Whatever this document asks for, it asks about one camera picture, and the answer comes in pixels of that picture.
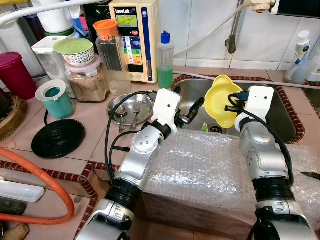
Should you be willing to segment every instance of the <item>spoon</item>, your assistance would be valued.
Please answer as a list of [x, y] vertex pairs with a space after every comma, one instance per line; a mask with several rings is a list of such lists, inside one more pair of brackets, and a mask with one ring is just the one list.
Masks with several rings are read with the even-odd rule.
[[126, 107], [123, 104], [121, 104], [118, 107], [118, 109], [115, 111], [115, 113], [120, 116], [119, 133], [121, 133], [121, 134], [126, 131], [126, 126], [125, 126], [125, 123], [124, 123], [124, 115], [126, 115], [127, 112], [128, 111], [127, 111]]
[[136, 123], [137, 123], [137, 114], [140, 112], [140, 102], [138, 101], [137, 96], [135, 96], [134, 99], [134, 106], [133, 106], [133, 122], [130, 126], [130, 131], [135, 131], [136, 130]]

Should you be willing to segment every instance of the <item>green dish soap bottle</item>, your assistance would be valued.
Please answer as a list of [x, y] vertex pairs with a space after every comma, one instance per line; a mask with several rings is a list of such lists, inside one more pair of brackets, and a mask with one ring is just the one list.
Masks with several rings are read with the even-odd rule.
[[161, 42], [157, 44], [157, 77], [161, 89], [170, 89], [174, 81], [174, 43], [170, 42], [170, 33], [161, 33]]

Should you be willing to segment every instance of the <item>magenta plastic container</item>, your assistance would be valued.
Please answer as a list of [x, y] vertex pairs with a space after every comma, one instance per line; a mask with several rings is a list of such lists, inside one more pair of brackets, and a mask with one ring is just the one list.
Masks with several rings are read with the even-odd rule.
[[38, 88], [18, 52], [0, 54], [0, 79], [19, 98], [29, 100], [35, 97]]

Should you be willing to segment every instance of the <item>robotic arm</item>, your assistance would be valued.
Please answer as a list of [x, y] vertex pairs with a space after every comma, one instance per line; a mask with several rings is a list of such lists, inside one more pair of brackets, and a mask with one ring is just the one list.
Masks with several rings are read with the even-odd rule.
[[[271, 87], [253, 86], [249, 92], [234, 94], [247, 101], [244, 110], [264, 122], [270, 109], [274, 90]], [[105, 199], [97, 204], [76, 240], [130, 240], [126, 231], [131, 228], [137, 202], [149, 178], [151, 162], [159, 148], [177, 126], [190, 124], [204, 103], [199, 99], [188, 115], [180, 115], [181, 96], [161, 89], [156, 95], [152, 123], [146, 123], [142, 131], [131, 140], [131, 148]], [[226, 106], [226, 111], [239, 108]], [[290, 169], [286, 158], [276, 145], [269, 129], [241, 113], [235, 121], [241, 132], [239, 148], [243, 153], [249, 175], [256, 192], [257, 223], [249, 240], [317, 240], [301, 206], [291, 191]]]
[[[249, 92], [233, 96], [247, 101], [244, 110], [265, 122], [273, 94], [271, 87], [252, 86]], [[256, 192], [258, 220], [248, 239], [254, 235], [255, 240], [317, 240], [291, 191], [291, 166], [287, 166], [269, 129], [245, 113], [237, 116], [235, 127], [241, 132], [239, 149]]]
[[142, 131], [131, 140], [131, 148], [111, 188], [95, 207], [76, 240], [130, 240], [126, 231], [131, 228], [135, 209], [149, 178], [151, 162], [177, 126], [190, 124], [204, 103], [200, 98], [187, 116], [178, 109], [181, 96], [161, 89], [156, 94], [152, 123], [146, 123]]

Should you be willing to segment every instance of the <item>white spray bottle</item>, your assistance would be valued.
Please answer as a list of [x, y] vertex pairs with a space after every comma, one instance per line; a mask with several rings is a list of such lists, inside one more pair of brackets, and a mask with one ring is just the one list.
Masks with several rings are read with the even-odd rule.
[[295, 46], [295, 55], [290, 69], [284, 76], [284, 81], [292, 84], [303, 84], [305, 81], [305, 68], [309, 57], [310, 40], [309, 31], [301, 31], [298, 34]]

